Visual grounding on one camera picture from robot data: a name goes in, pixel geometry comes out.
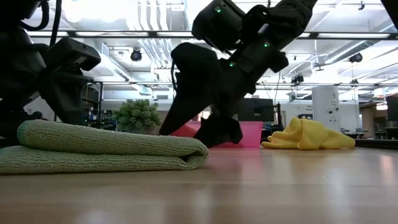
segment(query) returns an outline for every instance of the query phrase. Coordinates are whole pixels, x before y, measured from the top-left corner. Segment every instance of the folded towel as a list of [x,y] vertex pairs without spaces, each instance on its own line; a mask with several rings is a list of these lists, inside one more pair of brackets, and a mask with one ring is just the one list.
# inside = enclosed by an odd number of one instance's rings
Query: folded towel
[[354,148],[355,140],[332,131],[318,121],[293,118],[284,131],[276,131],[261,145],[272,149],[340,149]]
[[0,149],[0,174],[192,170],[208,149],[199,140],[148,136],[26,121],[18,129],[24,146]]

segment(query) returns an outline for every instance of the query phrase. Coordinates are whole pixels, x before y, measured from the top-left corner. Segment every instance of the green towel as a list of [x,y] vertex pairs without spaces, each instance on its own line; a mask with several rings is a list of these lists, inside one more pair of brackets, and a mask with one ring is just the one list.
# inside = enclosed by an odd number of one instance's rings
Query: green towel
[[24,146],[0,149],[0,174],[192,170],[208,157],[207,147],[197,139],[51,121],[26,121],[17,134]]

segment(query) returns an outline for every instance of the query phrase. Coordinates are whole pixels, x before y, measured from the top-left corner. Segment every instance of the potted plant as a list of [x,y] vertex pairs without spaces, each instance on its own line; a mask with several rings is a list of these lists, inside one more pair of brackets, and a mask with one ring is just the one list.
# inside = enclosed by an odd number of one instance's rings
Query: potted plant
[[158,104],[149,100],[128,100],[122,103],[118,111],[113,112],[113,119],[118,122],[118,131],[139,134],[155,134],[161,125],[157,112]]

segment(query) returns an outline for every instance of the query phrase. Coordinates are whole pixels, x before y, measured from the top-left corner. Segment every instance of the pink bin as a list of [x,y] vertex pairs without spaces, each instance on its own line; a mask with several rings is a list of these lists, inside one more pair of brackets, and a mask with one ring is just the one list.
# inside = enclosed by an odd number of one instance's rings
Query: pink bin
[[[243,138],[239,144],[230,142],[221,144],[216,147],[223,148],[258,148],[261,141],[262,122],[260,121],[240,121]],[[200,121],[189,121],[180,129],[176,130],[172,135],[181,137],[193,137],[200,128]]]

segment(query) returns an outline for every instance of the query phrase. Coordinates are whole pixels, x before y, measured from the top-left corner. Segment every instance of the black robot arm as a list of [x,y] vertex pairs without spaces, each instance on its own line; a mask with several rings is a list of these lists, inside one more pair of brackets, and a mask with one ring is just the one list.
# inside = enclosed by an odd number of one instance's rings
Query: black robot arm
[[177,95],[160,129],[172,134],[207,106],[212,114],[202,119],[195,138],[208,147],[224,142],[237,144],[243,137],[231,118],[247,93],[270,68],[279,72],[289,62],[281,50],[308,25],[316,1],[283,0],[275,7],[254,6],[243,13],[231,0],[214,0],[193,21],[192,34],[210,46],[228,52],[229,59],[195,44],[183,43],[172,51],[180,70]]

